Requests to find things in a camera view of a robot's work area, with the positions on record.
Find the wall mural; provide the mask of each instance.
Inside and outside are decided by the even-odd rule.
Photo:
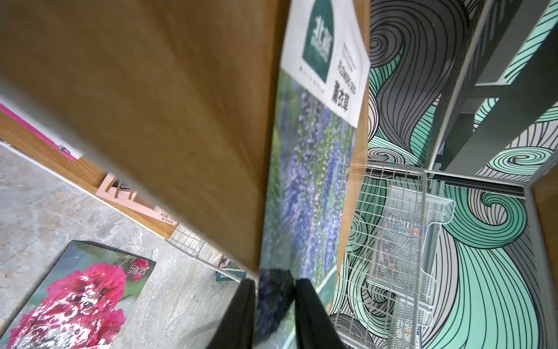
[[[368,157],[422,166],[478,0],[371,1]]]
[[[420,186],[408,181],[411,189]],[[394,294],[368,286],[366,259],[385,182],[365,179],[330,314],[378,348],[389,333],[384,312],[393,311],[388,300]],[[432,271],[438,301],[432,325],[420,330],[422,347],[546,348],[523,200],[451,185],[444,196],[456,201],[455,217],[440,229]]]
[[[558,0],[553,0],[527,41],[510,63],[503,76],[503,83],[511,84],[527,65],[558,22]],[[474,129],[484,120],[498,98],[484,101],[475,115]],[[537,169],[558,147],[558,102],[546,111],[529,128],[486,164],[477,175],[509,180],[529,181]]]
[[[459,0],[420,5],[372,0],[370,160],[423,166],[442,87],[477,5],[478,1]],[[506,69],[502,83],[514,81],[557,22],[558,0],[553,0]],[[429,33],[434,33],[433,40],[426,40]],[[484,101],[475,115],[475,130],[497,102],[497,98]],[[477,174],[528,181],[557,147],[558,102]]]

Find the wire rack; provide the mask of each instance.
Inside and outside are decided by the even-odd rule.
[[[330,308],[349,346],[415,348],[417,329],[430,325],[437,285],[422,268],[425,238],[455,209],[429,194],[435,182],[420,170],[367,169]]]
[[[205,246],[205,241],[181,223],[178,224],[167,242],[186,252],[190,257],[196,257]]]

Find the wooden board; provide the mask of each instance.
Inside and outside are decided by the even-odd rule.
[[[360,26],[360,32],[364,38],[367,50],[370,47],[370,1],[355,0],[354,7]],[[341,264],[345,257],[345,249],[349,240],[350,230],[353,225],[354,212],[357,209],[360,190],[364,182],[366,167],[368,166],[368,89],[364,92],[364,99],[360,109],[360,119],[355,134],[353,158],[349,170],[349,182],[347,184],[347,195],[345,196],[345,207],[341,217],[341,230],[339,233],[339,244],[337,251],[337,274],[339,277]]]
[[[105,170],[87,158],[82,157],[78,161],[71,161],[40,139],[36,134],[21,126],[20,123],[1,111],[0,139],[92,194],[95,194],[97,188],[107,175]],[[158,219],[137,213],[113,202],[103,201],[116,207],[122,213],[153,230],[163,238],[168,238],[175,229],[174,226],[163,223]]]
[[[558,166],[533,186],[533,194],[554,277],[554,289],[558,290]]]
[[[66,139],[257,273],[289,1],[0,6],[0,75]]]

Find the purple flowers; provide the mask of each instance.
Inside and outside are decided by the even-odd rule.
[[[280,73],[261,268],[314,284],[335,266],[354,128]]]

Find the gray swirl pattern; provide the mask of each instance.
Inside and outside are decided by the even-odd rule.
[[[444,87],[468,23],[458,0],[372,0],[371,68],[402,52],[376,96],[379,125],[392,143],[411,152],[412,132]]]

